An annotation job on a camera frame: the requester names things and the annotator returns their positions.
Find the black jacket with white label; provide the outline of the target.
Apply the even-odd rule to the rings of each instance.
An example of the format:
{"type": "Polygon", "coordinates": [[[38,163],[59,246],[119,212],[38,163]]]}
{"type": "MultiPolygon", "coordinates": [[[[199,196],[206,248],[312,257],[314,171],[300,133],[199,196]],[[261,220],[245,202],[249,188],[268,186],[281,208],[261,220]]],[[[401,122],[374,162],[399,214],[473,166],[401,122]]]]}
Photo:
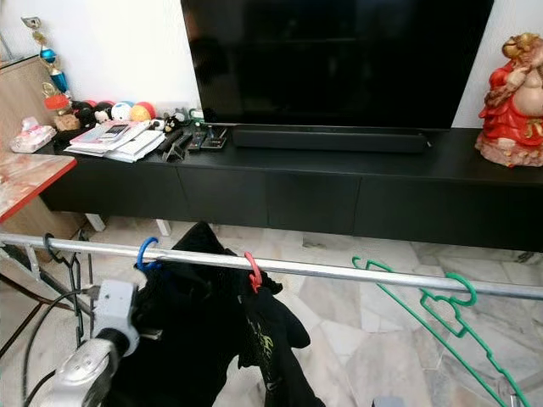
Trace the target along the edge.
{"type": "Polygon", "coordinates": [[[227,267],[159,260],[135,299],[167,311],[159,341],[144,338],[121,360],[105,407],[212,407],[237,356],[227,321],[232,273],[227,267]]]}

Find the red plastic hanger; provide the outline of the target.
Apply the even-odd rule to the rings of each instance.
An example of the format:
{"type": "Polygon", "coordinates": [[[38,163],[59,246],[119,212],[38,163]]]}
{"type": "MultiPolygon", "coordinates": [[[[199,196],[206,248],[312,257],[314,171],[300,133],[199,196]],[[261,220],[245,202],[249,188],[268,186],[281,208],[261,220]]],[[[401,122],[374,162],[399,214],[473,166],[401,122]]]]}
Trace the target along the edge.
{"type": "Polygon", "coordinates": [[[252,287],[252,291],[255,292],[255,294],[259,294],[260,288],[263,286],[263,272],[261,272],[259,264],[257,264],[257,261],[251,252],[245,252],[244,258],[248,260],[249,267],[251,267],[249,285],[252,287]]]}

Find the black plastic hanger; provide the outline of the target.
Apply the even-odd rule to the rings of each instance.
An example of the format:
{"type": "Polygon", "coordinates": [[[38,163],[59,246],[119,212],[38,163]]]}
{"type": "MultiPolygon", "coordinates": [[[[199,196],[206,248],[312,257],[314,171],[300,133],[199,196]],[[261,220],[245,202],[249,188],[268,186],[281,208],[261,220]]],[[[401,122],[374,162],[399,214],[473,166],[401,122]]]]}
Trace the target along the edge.
{"type": "Polygon", "coordinates": [[[64,265],[67,268],[67,276],[69,276],[70,290],[73,291],[73,294],[67,296],[71,302],[71,308],[76,315],[76,344],[82,345],[85,340],[85,317],[84,309],[79,302],[79,294],[76,293],[78,288],[82,288],[81,284],[81,261],[79,260],[79,253],[73,252],[70,257],[64,257],[63,255],[58,255],[58,252],[52,248],[51,239],[54,238],[54,235],[50,232],[44,233],[42,237],[44,251],[46,251],[47,256],[51,260],[57,261],[64,265]]]}

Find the green plastic hanger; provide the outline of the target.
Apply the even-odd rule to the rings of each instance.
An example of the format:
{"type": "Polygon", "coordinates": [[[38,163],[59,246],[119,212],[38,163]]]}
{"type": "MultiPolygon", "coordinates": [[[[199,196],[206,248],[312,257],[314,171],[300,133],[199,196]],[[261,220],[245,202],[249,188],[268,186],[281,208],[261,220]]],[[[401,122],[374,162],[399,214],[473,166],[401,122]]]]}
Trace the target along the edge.
{"type": "Polygon", "coordinates": [[[477,330],[474,330],[473,326],[470,326],[469,322],[465,321],[464,315],[462,315],[463,310],[469,309],[469,307],[476,305],[478,302],[479,295],[476,287],[474,287],[465,276],[451,274],[451,272],[446,272],[445,276],[453,279],[454,282],[461,283],[462,287],[467,290],[468,298],[439,295],[432,293],[427,290],[427,288],[420,288],[418,303],[420,307],[423,307],[423,309],[427,311],[427,314],[430,314],[430,319],[432,319],[432,321],[437,321],[439,323],[439,328],[434,328],[428,318],[423,317],[423,315],[420,315],[417,311],[412,309],[411,306],[408,306],[399,295],[396,295],[395,292],[391,290],[391,288],[387,288],[380,282],[377,283],[377,287],[380,287],[380,290],[383,291],[384,294],[390,296],[392,301],[395,301],[400,307],[403,307],[403,309],[406,310],[424,330],[428,331],[430,336],[433,337],[434,340],[437,340],[439,344],[441,344],[443,348],[458,361],[459,365],[464,367],[466,372],[477,381],[480,387],[483,388],[500,407],[532,407],[526,393],[520,385],[516,383],[512,373],[496,360],[492,347],[484,340],[484,338],[479,336],[477,330]],[[445,337],[442,336],[443,332],[449,333],[451,337],[456,337],[458,340],[464,340],[466,337],[471,338],[479,348],[484,351],[484,356],[486,360],[488,360],[488,363],[497,373],[499,373],[501,379],[505,381],[505,384],[507,384],[511,390],[503,393],[500,390],[496,390],[495,387],[492,387],[489,381],[485,380],[485,377],[482,376],[481,373],[478,372],[478,370],[474,368],[445,337]]]}

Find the black t-shirt with green logo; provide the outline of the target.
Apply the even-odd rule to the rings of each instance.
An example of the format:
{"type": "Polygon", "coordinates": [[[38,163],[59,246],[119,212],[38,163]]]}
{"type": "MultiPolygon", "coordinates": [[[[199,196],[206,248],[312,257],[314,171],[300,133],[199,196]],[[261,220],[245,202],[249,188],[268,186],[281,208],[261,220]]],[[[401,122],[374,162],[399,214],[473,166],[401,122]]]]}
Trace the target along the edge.
{"type": "Polygon", "coordinates": [[[227,295],[227,321],[239,367],[257,367],[266,387],[264,407],[326,407],[304,375],[295,348],[310,334],[293,311],[276,298],[282,284],[267,274],[252,288],[251,272],[236,270],[227,295]]]}

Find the stack of white papers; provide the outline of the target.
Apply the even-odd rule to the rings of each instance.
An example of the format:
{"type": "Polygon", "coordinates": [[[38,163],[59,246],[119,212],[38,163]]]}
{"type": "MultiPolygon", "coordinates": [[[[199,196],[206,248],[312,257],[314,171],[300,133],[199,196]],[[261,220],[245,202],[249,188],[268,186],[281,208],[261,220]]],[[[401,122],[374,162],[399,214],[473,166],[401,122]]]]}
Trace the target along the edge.
{"type": "Polygon", "coordinates": [[[121,160],[125,163],[133,163],[144,158],[148,153],[155,150],[165,140],[163,131],[143,131],[132,138],[123,146],[113,148],[105,153],[106,159],[121,160]]]}

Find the black remote control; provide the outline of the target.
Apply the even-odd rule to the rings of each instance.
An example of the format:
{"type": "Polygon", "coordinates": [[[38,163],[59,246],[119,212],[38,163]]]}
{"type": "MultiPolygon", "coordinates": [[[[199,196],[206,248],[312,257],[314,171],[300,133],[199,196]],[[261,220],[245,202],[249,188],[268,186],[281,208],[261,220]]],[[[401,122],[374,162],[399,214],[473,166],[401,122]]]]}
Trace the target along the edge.
{"type": "Polygon", "coordinates": [[[177,129],[173,131],[160,146],[160,158],[163,162],[183,160],[187,155],[187,144],[193,132],[190,129],[177,129]]]}

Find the stack of books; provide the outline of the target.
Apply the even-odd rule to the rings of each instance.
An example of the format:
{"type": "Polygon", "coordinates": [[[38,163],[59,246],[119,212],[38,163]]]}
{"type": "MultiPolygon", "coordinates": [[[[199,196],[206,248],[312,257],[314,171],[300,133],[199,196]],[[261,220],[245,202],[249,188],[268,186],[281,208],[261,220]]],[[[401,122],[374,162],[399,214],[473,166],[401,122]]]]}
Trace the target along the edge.
{"type": "Polygon", "coordinates": [[[143,121],[105,121],[96,127],[70,140],[66,148],[69,152],[104,154],[123,146],[136,138],[139,133],[146,131],[151,120],[143,121]]]}

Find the black remote holder tray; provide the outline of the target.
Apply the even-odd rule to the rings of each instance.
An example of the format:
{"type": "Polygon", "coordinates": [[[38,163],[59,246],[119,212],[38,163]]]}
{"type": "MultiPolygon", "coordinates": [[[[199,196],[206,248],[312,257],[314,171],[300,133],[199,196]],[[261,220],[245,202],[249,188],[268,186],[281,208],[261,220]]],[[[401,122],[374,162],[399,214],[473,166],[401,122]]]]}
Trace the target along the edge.
{"type": "Polygon", "coordinates": [[[187,144],[188,152],[198,150],[221,150],[227,141],[228,127],[224,125],[198,125],[194,129],[193,139],[187,144]]]}

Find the marble pattern folding table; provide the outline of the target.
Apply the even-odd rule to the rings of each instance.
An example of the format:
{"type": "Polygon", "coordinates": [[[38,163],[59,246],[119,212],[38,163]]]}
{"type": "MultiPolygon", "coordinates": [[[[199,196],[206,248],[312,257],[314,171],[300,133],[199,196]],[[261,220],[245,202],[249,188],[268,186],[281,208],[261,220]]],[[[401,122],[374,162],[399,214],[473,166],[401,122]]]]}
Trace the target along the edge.
{"type": "Polygon", "coordinates": [[[66,155],[10,153],[0,165],[0,224],[76,166],[66,155]]]}

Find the silver metal clothes rack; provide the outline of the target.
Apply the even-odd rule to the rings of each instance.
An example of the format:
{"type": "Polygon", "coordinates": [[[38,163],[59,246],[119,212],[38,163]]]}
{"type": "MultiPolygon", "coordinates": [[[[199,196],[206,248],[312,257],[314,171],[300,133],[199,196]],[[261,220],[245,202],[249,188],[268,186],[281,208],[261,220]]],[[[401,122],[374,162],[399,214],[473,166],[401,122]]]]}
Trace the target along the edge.
{"type": "MultiPolygon", "coordinates": [[[[52,248],[67,249],[67,251],[89,254],[104,254],[136,258],[137,247],[109,244],[101,242],[85,242],[64,239],[51,239],[52,248]]],[[[44,248],[42,237],[27,236],[27,234],[1,233],[0,243],[10,247],[44,248]]],[[[233,269],[251,269],[244,257],[205,254],[178,249],[148,248],[144,260],[180,261],[204,266],[218,266],[233,269]]],[[[322,278],[349,280],[349,282],[383,283],[385,286],[401,286],[427,288],[439,295],[468,298],[466,288],[459,282],[447,276],[420,276],[412,274],[395,274],[395,272],[375,269],[356,269],[340,266],[326,266],[298,261],[282,261],[274,259],[256,259],[260,270],[268,274],[291,274],[298,276],[321,276],[322,278]]],[[[524,286],[523,284],[504,284],[496,282],[471,282],[478,295],[501,296],[502,298],[527,299],[527,301],[543,302],[543,287],[524,286]]]]}

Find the orange round toy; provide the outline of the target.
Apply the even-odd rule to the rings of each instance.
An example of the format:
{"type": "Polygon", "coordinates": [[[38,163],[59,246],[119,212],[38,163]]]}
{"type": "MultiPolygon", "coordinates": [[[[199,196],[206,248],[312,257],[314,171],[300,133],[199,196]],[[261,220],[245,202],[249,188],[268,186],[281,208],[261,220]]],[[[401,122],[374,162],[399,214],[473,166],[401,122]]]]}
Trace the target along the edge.
{"type": "Polygon", "coordinates": [[[152,120],[155,119],[156,112],[150,103],[139,102],[132,105],[129,117],[131,117],[132,121],[152,120]]]}

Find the black tv console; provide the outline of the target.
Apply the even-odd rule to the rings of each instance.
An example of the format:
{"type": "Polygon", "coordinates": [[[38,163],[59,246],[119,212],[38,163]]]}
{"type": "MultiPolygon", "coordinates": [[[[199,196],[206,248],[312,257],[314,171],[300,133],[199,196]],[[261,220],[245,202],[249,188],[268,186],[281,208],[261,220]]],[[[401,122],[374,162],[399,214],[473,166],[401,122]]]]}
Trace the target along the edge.
{"type": "Polygon", "coordinates": [[[478,131],[418,154],[238,148],[135,163],[77,155],[53,210],[543,253],[543,168],[496,165],[478,131]]]}

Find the black plush toy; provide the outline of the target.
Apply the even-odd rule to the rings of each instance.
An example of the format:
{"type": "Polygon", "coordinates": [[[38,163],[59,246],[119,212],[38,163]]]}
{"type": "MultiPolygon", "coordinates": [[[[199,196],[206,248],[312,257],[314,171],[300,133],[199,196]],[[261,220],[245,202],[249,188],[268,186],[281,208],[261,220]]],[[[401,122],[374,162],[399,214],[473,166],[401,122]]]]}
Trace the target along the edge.
{"type": "Polygon", "coordinates": [[[79,120],[81,129],[90,129],[111,120],[113,106],[111,101],[76,101],[71,104],[71,111],[79,120]]]}

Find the pink tissue pack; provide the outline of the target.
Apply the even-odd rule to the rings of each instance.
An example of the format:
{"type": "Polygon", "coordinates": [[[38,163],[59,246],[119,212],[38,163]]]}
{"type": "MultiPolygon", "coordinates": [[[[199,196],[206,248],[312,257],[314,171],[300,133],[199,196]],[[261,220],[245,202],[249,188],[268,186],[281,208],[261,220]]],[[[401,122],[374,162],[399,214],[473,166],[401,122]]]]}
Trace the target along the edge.
{"type": "Polygon", "coordinates": [[[51,125],[42,125],[35,117],[22,120],[22,129],[10,143],[11,150],[16,153],[34,153],[44,144],[50,143],[57,136],[57,129],[51,125]]]}

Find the jar with red lid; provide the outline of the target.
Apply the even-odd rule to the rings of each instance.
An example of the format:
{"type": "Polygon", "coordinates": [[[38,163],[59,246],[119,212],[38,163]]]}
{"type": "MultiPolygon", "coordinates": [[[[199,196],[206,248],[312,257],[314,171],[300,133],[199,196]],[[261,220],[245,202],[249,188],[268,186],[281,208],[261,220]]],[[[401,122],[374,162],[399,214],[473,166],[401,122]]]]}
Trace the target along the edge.
{"type": "Polygon", "coordinates": [[[58,131],[78,131],[81,123],[71,112],[71,101],[64,94],[52,94],[43,101],[44,108],[55,113],[53,121],[58,131]]]}

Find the black soundbar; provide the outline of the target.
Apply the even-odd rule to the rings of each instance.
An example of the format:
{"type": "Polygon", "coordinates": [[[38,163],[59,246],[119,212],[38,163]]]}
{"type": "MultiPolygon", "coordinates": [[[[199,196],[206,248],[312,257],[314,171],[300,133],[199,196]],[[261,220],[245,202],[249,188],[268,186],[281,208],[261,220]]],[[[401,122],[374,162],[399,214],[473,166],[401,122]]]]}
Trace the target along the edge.
{"type": "Polygon", "coordinates": [[[415,129],[336,127],[335,125],[233,125],[240,148],[373,153],[420,153],[429,147],[415,129]]]}

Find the light wooden cabinet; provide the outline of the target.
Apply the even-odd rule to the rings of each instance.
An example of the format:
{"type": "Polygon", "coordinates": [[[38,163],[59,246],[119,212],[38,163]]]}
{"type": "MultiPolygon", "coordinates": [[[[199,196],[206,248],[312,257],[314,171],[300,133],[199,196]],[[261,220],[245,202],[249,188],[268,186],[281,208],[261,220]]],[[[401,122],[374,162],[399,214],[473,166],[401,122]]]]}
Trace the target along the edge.
{"type": "Polygon", "coordinates": [[[54,113],[44,108],[42,84],[50,82],[38,57],[20,59],[0,69],[1,156],[12,153],[10,143],[22,131],[22,120],[35,117],[40,125],[54,125],[54,113]]]}

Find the gold and blue trophy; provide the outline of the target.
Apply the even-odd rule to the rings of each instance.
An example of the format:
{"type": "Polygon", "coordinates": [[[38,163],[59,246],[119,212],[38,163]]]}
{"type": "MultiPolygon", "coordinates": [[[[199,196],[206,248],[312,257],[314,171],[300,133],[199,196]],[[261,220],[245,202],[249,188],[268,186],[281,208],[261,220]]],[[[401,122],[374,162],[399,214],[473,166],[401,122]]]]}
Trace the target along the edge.
{"type": "Polygon", "coordinates": [[[66,74],[59,68],[59,57],[53,49],[49,47],[48,40],[42,34],[42,20],[39,17],[22,17],[22,23],[31,30],[31,37],[39,44],[38,59],[47,71],[51,79],[51,92],[47,92],[47,96],[54,94],[63,94],[63,96],[71,97],[69,82],[66,74]]]}

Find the large black television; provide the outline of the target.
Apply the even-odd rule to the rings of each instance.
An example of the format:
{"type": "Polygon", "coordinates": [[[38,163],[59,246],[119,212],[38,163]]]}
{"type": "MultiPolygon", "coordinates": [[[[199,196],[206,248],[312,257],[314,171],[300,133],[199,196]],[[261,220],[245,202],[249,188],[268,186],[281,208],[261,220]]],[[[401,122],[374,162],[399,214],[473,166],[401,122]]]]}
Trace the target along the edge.
{"type": "Polygon", "coordinates": [[[494,0],[182,0],[214,123],[449,128],[494,0]]]}

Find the red laughing buddha statue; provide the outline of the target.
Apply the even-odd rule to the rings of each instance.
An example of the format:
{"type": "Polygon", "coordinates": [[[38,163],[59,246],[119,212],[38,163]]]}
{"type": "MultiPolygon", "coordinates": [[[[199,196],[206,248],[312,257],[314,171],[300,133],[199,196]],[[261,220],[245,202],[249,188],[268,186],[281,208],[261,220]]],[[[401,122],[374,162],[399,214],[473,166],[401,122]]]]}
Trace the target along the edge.
{"type": "Polygon", "coordinates": [[[484,128],[474,147],[509,168],[543,167],[543,37],[509,37],[501,47],[509,61],[494,70],[479,117],[484,128]]]}

